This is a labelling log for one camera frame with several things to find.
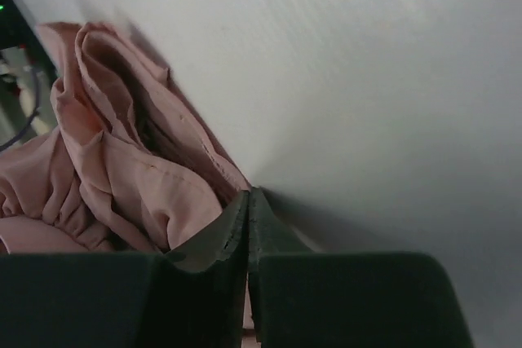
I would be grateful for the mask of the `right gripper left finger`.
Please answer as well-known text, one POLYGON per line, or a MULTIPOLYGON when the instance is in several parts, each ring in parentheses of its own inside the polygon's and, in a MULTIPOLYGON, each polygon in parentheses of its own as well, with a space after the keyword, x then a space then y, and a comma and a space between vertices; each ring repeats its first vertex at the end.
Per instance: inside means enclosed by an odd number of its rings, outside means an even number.
POLYGON ((240 346, 248 199, 168 253, 2 257, 2 346, 240 346))

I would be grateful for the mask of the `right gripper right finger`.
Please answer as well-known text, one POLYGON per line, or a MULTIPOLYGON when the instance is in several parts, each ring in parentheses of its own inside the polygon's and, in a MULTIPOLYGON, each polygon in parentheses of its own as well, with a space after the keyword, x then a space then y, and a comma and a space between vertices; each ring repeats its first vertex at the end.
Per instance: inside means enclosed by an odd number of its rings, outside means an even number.
POLYGON ((453 285, 431 256, 318 253, 249 196, 248 289, 264 347, 470 347, 453 285))

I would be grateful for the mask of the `dusty pink ruffled skirt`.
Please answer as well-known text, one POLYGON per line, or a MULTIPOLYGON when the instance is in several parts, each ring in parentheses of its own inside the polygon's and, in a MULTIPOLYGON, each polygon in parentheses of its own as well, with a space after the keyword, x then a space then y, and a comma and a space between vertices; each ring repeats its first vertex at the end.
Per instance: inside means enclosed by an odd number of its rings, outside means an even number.
POLYGON ((1 155, 3 253, 169 251, 248 188, 168 69, 125 34, 65 22, 39 34, 60 70, 57 126, 1 155))

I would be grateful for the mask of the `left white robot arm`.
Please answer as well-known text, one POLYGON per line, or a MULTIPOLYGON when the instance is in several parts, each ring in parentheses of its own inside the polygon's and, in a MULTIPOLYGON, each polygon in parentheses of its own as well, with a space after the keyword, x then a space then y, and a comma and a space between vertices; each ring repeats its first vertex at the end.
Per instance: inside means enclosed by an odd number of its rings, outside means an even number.
POLYGON ((41 67, 51 81, 57 78, 54 64, 15 2, 1 0, 1 49, 15 46, 23 47, 30 61, 41 67))

